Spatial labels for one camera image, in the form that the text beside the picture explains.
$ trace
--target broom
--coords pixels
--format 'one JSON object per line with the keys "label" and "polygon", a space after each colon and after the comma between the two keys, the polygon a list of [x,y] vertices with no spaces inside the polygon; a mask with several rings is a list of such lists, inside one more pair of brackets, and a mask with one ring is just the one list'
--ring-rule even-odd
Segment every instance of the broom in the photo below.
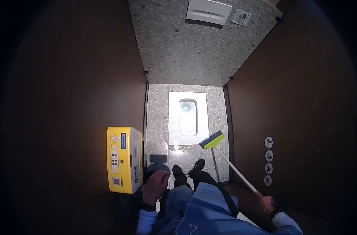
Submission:
{"label": "broom", "polygon": [[224,153],[218,149],[217,145],[222,141],[224,138],[224,134],[221,131],[216,132],[213,135],[210,135],[209,138],[205,139],[204,141],[200,142],[199,145],[204,148],[216,148],[216,150],[223,156],[224,160],[229,164],[229,166],[237,173],[237,175],[242,179],[243,182],[255,193],[257,194],[258,190],[254,186],[251,185],[249,181],[237,170],[236,167],[226,158]]}

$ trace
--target yellow tissue box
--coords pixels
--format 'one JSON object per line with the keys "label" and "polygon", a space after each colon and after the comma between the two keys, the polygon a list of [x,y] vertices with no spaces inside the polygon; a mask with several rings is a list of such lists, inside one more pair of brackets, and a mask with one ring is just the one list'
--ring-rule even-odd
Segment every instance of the yellow tissue box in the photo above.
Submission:
{"label": "yellow tissue box", "polygon": [[142,133],[132,127],[108,127],[109,190],[134,194],[143,183]]}

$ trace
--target toilet bowl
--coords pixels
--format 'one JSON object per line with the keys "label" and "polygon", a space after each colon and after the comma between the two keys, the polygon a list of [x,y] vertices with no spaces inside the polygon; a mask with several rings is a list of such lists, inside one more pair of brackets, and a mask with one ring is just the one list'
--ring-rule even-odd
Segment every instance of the toilet bowl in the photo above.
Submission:
{"label": "toilet bowl", "polygon": [[198,144],[209,137],[206,93],[169,92],[168,144]]}

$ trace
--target white sleeve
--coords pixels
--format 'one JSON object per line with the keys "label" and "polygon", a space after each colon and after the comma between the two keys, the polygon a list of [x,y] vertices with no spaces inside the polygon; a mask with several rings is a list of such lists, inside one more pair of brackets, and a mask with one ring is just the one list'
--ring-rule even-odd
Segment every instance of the white sleeve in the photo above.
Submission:
{"label": "white sleeve", "polygon": [[152,225],[157,217],[156,211],[147,212],[143,209],[139,211],[139,220],[137,225],[137,235],[149,234],[152,230]]}
{"label": "white sleeve", "polygon": [[300,231],[302,233],[300,226],[298,226],[298,224],[296,222],[294,222],[294,220],[291,217],[289,217],[287,214],[285,214],[284,212],[277,213],[272,218],[272,222],[277,228],[280,228],[281,226],[284,226],[284,225],[293,225],[294,227],[297,228],[298,231]]}

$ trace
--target black shoe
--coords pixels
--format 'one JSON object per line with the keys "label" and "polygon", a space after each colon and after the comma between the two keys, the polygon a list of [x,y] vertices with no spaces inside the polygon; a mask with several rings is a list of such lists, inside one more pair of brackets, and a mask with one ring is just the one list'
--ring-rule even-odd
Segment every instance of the black shoe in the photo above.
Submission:
{"label": "black shoe", "polygon": [[172,173],[173,173],[173,176],[177,179],[177,177],[179,177],[182,173],[182,169],[181,167],[179,167],[178,165],[174,165],[172,167]]}
{"label": "black shoe", "polygon": [[206,161],[204,159],[199,159],[195,163],[193,169],[188,172],[188,174],[190,174],[190,172],[192,172],[192,171],[201,171],[201,170],[203,170],[205,163],[206,163]]}

